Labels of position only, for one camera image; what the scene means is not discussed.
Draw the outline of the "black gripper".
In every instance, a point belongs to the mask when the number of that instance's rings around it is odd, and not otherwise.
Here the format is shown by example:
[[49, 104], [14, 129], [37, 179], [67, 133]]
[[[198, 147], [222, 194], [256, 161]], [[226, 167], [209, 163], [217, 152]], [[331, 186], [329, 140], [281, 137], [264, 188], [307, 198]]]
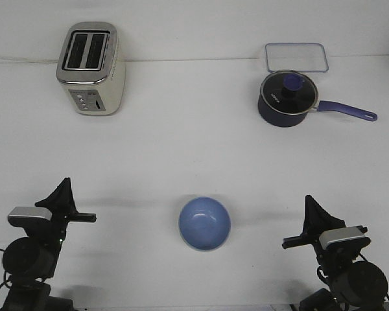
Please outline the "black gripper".
[[311, 195], [306, 195], [303, 231], [298, 236], [284, 238], [281, 246], [283, 249], [288, 249], [311, 245], [320, 262], [352, 262], [358, 257], [362, 249], [338, 248], [332, 251], [323, 250], [318, 239], [325, 231], [340, 229], [345, 226], [345, 221], [331, 216]]
[[51, 212], [50, 230], [47, 233], [49, 240], [64, 241], [70, 222], [96, 222], [95, 213], [77, 211], [69, 177], [64, 178], [47, 198], [36, 202], [34, 206], [46, 208]]

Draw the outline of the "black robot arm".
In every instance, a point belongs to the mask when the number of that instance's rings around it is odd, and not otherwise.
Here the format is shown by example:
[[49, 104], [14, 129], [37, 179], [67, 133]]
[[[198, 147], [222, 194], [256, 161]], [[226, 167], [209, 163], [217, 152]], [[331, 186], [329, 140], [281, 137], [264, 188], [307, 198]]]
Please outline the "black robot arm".
[[363, 225], [348, 227], [330, 215], [311, 195], [305, 197], [300, 235], [283, 239], [282, 248], [311, 245], [316, 274], [328, 288], [300, 301], [299, 310], [384, 310], [388, 281], [383, 271], [361, 254], [371, 243]]
[[55, 190], [33, 207], [15, 207], [8, 223], [22, 228], [26, 236], [4, 250], [2, 265], [9, 274], [10, 289], [3, 310], [74, 310], [71, 299], [53, 297], [45, 281], [54, 277], [62, 245], [71, 222], [96, 222], [93, 213], [77, 211], [71, 179], [64, 178]]

